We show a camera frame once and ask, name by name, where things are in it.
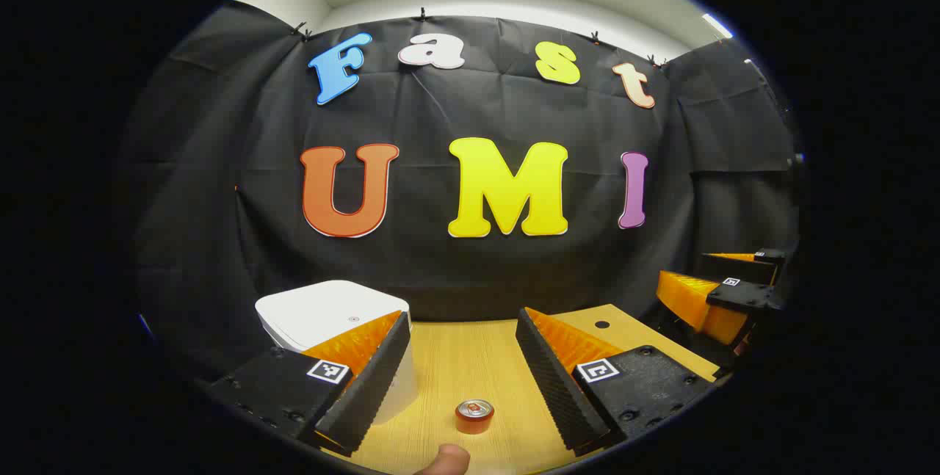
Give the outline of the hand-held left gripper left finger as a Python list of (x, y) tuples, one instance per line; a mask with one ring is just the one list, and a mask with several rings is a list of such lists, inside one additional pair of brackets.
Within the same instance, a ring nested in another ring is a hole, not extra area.
[(312, 348), (272, 348), (209, 385), (209, 395), (276, 434), (345, 456), (377, 418), (411, 339), (392, 311)]

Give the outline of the white desktop garbage bin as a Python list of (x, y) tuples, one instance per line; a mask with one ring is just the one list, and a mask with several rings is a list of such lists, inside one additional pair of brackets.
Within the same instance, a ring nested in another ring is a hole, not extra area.
[[(409, 331), (413, 328), (406, 301), (348, 280), (329, 280), (276, 292), (259, 298), (255, 308), (272, 340), (295, 352), (309, 350), (396, 312), (407, 316)], [(419, 381), (409, 344), (374, 425), (386, 424), (397, 417), (417, 397)]]

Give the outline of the wooden desktop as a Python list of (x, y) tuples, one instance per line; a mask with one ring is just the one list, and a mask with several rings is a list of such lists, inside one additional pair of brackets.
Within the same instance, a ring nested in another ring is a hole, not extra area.
[[(467, 449), (467, 475), (584, 473), (613, 449), (576, 456), (567, 449), (515, 338), (516, 320), (414, 322), (411, 351), (417, 396), (385, 424), (367, 431), (344, 471), (412, 475), (432, 462), (443, 443)], [(482, 399), (494, 423), (479, 435), (457, 431), (455, 408)]]

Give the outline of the red pop can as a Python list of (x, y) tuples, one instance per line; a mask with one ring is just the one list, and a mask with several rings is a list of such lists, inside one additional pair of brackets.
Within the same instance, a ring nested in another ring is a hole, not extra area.
[(487, 400), (464, 400), (454, 411), (455, 428), (461, 434), (483, 434), (489, 429), (494, 415), (496, 408)]

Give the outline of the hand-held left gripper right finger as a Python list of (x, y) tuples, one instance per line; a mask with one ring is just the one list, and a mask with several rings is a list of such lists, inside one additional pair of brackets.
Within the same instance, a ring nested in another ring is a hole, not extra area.
[(654, 345), (622, 350), (528, 307), (519, 311), (515, 338), (576, 455), (637, 442), (717, 388)]

